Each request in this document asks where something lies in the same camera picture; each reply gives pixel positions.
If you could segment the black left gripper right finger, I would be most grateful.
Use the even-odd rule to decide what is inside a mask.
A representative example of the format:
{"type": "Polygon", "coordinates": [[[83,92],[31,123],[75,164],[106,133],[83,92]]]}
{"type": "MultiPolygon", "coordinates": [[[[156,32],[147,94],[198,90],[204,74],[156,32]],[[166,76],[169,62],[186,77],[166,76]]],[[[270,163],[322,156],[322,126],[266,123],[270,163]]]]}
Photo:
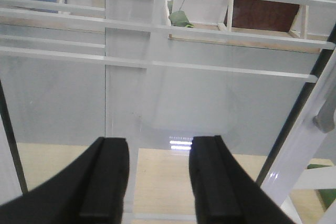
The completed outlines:
{"type": "Polygon", "coordinates": [[[196,136],[189,174],[197,223],[292,223],[252,180],[219,135],[196,136]]]}

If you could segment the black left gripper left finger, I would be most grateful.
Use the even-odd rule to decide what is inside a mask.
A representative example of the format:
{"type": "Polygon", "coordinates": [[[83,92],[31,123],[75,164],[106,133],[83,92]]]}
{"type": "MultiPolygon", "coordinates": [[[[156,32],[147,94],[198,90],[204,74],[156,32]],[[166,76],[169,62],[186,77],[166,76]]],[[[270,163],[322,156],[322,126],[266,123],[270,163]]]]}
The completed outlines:
{"type": "Polygon", "coordinates": [[[130,170],[124,138],[100,137],[40,186],[1,206],[1,223],[121,223],[130,170]]]}

